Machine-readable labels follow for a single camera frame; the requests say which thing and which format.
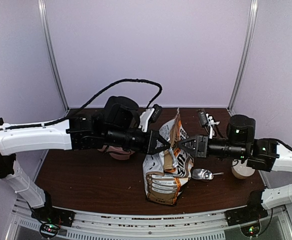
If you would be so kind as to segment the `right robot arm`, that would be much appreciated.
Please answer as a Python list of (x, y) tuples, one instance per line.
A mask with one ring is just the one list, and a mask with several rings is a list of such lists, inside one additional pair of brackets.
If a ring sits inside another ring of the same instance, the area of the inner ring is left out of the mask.
[[(230, 117), (224, 139), (210, 139), (204, 135), (195, 135), (177, 143), (178, 147), (194, 158), (214, 156), (222, 159), (240, 160), (247, 167), (265, 172), (292, 173), (292, 147), (275, 138), (255, 139), (253, 118), (236, 114)], [(254, 191), (250, 194), (248, 206), (242, 210), (245, 220), (252, 221), (261, 208), (292, 203), (292, 183), (271, 189)]]

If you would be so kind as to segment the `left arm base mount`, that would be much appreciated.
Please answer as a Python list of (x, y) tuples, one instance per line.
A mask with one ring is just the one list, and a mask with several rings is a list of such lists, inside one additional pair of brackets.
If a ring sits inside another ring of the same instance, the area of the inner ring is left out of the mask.
[(71, 210), (65, 210), (52, 206), (51, 195), (44, 191), (45, 203), (40, 208), (28, 207), (32, 212), (31, 217), (39, 223), (39, 233), (45, 239), (54, 238), (61, 230), (61, 227), (71, 227), (73, 225), (75, 213)]

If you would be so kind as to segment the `pet food bag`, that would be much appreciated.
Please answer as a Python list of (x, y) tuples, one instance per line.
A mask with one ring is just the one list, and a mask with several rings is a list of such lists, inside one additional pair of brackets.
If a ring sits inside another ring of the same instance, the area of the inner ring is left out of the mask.
[(188, 138), (182, 126), (179, 109), (172, 120), (162, 125), (159, 133), (170, 143), (170, 148), (145, 157), (143, 161), (145, 194), (151, 202), (174, 206), (190, 180), (194, 166), (193, 157), (177, 146), (178, 141)]

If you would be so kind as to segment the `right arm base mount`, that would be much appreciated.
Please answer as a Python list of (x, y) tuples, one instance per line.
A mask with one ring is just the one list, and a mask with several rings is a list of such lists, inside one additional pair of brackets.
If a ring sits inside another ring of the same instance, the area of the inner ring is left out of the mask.
[(246, 206), (227, 210), (224, 214), (228, 226), (240, 225), (245, 237), (257, 237), (261, 233), (260, 220), (268, 216), (268, 211), (261, 205), (263, 192), (264, 190), (252, 191)]

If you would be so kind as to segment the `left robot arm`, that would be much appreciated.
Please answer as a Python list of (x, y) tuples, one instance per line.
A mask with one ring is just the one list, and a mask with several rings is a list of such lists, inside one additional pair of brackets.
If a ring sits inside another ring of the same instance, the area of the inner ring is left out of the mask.
[(89, 150), (119, 147), (154, 155), (170, 148), (170, 143), (149, 125), (156, 122), (161, 106), (155, 104), (142, 113), (124, 96), (111, 96), (94, 115), (69, 116), (52, 122), (9, 124), (0, 118), (0, 179), (9, 183), (47, 222), (57, 210), (50, 195), (39, 188), (21, 169), (16, 154), (37, 150)]

